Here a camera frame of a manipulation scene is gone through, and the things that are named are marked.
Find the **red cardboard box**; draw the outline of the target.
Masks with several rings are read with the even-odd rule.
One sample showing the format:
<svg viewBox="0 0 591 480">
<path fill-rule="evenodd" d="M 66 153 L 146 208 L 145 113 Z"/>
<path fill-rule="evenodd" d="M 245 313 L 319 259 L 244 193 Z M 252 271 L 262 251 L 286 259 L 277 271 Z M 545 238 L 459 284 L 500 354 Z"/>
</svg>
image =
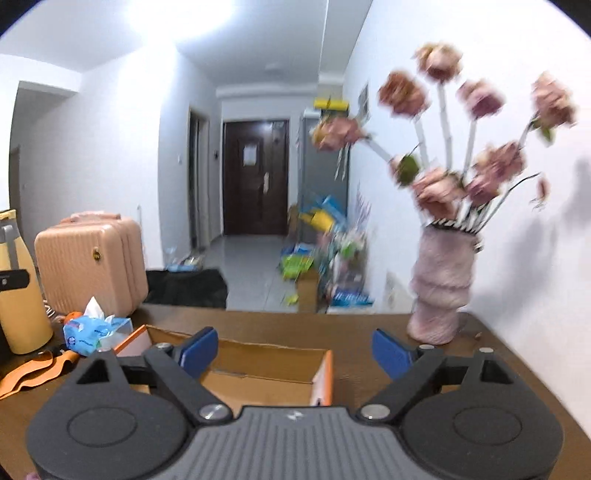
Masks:
<svg viewBox="0 0 591 480">
<path fill-rule="evenodd" d="M 218 337 L 218 353 L 197 379 L 238 414 L 245 406 L 330 406 L 332 351 Z"/>
</svg>

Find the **yellow thermos jug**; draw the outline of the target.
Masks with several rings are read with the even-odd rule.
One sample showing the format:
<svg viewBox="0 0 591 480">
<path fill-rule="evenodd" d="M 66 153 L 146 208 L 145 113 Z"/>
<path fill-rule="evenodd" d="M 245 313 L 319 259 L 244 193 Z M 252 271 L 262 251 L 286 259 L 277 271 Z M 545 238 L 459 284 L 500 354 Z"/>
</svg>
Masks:
<svg viewBox="0 0 591 480">
<path fill-rule="evenodd" d="M 32 257 L 21 238 L 15 210 L 1 213 L 1 330 L 10 350 L 24 355 L 53 336 Z"/>
</svg>

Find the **black bag on floor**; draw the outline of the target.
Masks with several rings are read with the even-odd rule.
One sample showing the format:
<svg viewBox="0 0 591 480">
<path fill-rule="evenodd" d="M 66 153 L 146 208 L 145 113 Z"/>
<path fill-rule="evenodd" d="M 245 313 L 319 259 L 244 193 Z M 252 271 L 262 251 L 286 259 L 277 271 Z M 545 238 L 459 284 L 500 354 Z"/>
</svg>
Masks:
<svg viewBox="0 0 591 480">
<path fill-rule="evenodd" d="M 149 270 L 146 274 L 146 304 L 226 309 L 228 284 L 217 269 Z"/>
</svg>

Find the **orange fruit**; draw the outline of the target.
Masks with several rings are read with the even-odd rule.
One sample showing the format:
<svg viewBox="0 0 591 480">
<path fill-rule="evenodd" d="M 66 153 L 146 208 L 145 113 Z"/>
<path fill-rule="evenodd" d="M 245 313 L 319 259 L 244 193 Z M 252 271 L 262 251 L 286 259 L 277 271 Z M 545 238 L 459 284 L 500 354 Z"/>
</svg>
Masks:
<svg viewBox="0 0 591 480">
<path fill-rule="evenodd" d="M 69 313 L 69 314 L 67 314 L 67 315 L 65 316 L 65 318 L 63 319 L 63 324 L 64 324 L 64 325 L 66 325 L 66 324 L 67 324 L 67 323 L 69 323 L 70 321 L 72 321 L 72 320 L 76 320 L 76 319 L 80 318 L 82 315 L 83 315 L 83 313 L 82 313 L 82 312 L 79 312 L 79 311 L 73 311 L 73 312 L 70 312 L 70 313 Z"/>
</svg>

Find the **pink ribbed suitcase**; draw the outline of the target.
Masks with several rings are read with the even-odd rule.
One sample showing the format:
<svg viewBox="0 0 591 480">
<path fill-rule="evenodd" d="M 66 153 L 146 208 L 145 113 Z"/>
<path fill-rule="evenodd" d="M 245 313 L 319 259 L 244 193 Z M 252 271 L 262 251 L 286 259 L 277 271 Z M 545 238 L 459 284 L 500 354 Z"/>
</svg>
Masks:
<svg viewBox="0 0 591 480">
<path fill-rule="evenodd" d="M 94 299 L 107 316 L 126 317 L 148 294 L 141 229 L 119 214 L 73 214 L 34 242 L 49 305 L 60 313 L 83 311 Z"/>
</svg>

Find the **pink ceramic vase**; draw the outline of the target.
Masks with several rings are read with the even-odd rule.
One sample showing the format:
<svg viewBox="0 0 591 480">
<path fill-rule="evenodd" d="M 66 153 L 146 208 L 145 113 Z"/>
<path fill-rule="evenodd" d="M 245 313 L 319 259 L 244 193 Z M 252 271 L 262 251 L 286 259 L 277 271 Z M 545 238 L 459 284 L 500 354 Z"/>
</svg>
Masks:
<svg viewBox="0 0 591 480">
<path fill-rule="evenodd" d="M 411 287 L 415 307 L 408 335 L 422 344 L 445 345 L 460 330 L 459 310 L 468 305 L 479 240 L 448 222 L 434 222 L 421 235 Z"/>
</svg>

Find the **blue tissue pack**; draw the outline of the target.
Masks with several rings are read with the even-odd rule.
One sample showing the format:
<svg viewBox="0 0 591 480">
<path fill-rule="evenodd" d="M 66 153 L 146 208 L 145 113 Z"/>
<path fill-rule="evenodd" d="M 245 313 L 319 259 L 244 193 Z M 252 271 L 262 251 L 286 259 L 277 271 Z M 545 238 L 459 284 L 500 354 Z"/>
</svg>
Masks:
<svg viewBox="0 0 591 480">
<path fill-rule="evenodd" d="M 80 318 L 62 327 L 67 349 L 81 356 L 114 350 L 133 332 L 129 318 L 106 315 L 94 297 L 82 313 Z"/>
</svg>

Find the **small cardboard box on floor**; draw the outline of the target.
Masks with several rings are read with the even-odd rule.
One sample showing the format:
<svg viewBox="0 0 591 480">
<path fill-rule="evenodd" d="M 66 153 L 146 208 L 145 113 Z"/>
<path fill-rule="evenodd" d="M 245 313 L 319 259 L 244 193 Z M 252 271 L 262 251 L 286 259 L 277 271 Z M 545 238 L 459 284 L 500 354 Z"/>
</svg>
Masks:
<svg viewBox="0 0 591 480">
<path fill-rule="evenodd" d="M 297 310 L 300 313 L 318 312 L 318 284 L 320 283 L 320 274 L 315 268 L 301 272 L 295 281 L 297 290 Z"/>
</svg>

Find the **yellow toy on pile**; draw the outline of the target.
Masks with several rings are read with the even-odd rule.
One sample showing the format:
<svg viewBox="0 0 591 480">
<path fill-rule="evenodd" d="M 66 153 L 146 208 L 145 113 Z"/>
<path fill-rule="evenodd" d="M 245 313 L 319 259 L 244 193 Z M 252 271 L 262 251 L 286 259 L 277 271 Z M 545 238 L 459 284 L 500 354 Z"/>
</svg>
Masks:
<svg viewBox="0 0 591 480">
<path fill-rule="evenodd" d="M 335 218 L 324 209 L 315 209 L 311 213 L 301 213 L 298 219 L 318 232 L 328 233 L 335 227 Z"/>
</svg>

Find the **grey refrigerator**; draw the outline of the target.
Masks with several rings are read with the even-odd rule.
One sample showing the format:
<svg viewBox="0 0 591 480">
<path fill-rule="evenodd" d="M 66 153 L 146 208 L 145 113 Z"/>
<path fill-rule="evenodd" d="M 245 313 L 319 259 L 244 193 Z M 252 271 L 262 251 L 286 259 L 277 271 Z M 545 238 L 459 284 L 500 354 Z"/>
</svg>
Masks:
<svg viewBox="0 0 591 480">
<path fill-rule="evenodd" d="M 311 141 L 311 133 L 321 120 L 321 113 L 307 109 L 301 114 L 298 130 L 298 212 L 307 213 L 325 197 L 331 197 L 343 214 L 348 212 L 349 174 L 335 178 L 339 153 L 320 151 Z"/>
</svg>

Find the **dark brown door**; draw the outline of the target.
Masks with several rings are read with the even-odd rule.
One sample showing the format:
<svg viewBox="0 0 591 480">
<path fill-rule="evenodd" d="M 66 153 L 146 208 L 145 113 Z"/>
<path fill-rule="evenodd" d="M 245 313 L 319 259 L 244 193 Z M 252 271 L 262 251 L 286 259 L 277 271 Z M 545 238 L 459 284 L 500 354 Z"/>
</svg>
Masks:
<svg viewBox="0 0 591 480">
<path fill-rule="evenodd" d="M 287 120 L 224 123 L 225 235 L 287 234 L 288 127 Z"/>
</svg>

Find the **dried pink rose bouquet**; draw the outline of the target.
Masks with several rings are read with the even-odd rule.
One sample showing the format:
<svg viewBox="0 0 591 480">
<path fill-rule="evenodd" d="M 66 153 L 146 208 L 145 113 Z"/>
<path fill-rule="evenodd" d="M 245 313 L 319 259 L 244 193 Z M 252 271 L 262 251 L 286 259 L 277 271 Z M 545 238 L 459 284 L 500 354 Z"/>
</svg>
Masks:
<svg viewBox="0 0 591 480">
<path fill-rule="evenodd" d="M 409 120 L 417 144 L 392 155 L 365 125 L 368 106 L 355 116 L 332 106 L 322 109 L 310 139 L 318 151 L 335 152 L 335 173 L 345 173 L 356 144 L 383 159 L 394 184 L 412 191 L 423 222 L 477 235 L 509 194 L 528 181 L 526 142 L 538 133 L 547 145 L 560 127 L 576 123 L 570 92 L 541 74 L 532 87 L 533 114 L 516 140 L 476 149 L 478 124 L 500 113 L 504 96 L 486 80 L 461 81 L 462 55 L 445 43 L 427 43 L 414 55 L 417 72 L 393 70 L 378 90 L 378 103 L 394 118 Z"/>
</svg>

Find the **yellow box on refrigerator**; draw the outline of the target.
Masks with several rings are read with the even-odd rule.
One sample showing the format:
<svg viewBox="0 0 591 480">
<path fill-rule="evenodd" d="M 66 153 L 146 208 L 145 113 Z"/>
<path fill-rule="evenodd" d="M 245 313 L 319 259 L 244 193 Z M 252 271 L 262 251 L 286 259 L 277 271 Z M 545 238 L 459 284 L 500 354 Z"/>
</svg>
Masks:
<svg viewBox="0 0 591 480">
<path fill-rule="evenodd" d="M 317 110 L 328 110 L 328 111 L 339 111 L 346 112 L 349 110 L 349 102 L 342 99 L 320 98 L 317 97 L 314 100 L 314 108 Z"/>
</svg>

